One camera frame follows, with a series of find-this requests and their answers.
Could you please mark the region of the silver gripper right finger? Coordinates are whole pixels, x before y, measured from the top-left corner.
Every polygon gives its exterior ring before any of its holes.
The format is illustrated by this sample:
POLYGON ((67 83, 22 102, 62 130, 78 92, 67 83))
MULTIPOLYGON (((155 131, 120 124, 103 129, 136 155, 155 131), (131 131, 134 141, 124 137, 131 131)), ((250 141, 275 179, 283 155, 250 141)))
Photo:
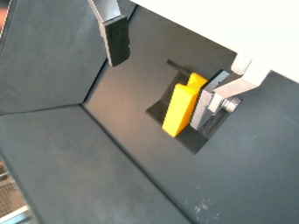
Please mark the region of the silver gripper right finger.
POLYGON ((241 104, 238 95, 259 87, 271 69, 238 55, 231 72, 221 71, 201 88, 201 96, 191 116, 191 127, 199 130, 221 109, 233 113, 241 104))

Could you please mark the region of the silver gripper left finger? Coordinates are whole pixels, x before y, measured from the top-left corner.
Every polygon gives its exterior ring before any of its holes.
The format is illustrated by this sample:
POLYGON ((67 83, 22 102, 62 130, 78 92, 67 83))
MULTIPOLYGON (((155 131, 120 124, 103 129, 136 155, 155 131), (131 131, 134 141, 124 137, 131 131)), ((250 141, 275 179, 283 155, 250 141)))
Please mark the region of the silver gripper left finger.
POLYGON ((120 65, 130 57, 127 16, 120 12, 118 0, 88 0, 104 39, 108 64, 120 65))

